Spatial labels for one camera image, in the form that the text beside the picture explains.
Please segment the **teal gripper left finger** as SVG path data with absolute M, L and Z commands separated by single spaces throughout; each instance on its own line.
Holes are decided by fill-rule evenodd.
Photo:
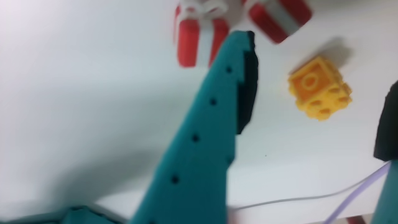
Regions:
M 258 59 L 251 31 L 231 33 L 137 209 L 133 223 L 226 223 L 227 171 L 250 122 Z

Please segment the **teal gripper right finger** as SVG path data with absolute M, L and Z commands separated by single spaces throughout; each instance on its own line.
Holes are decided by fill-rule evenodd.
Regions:
M 374 157 L 390 165 L 372 223 L 397 224 L 397 83 L 385 97 L 379 119 Z

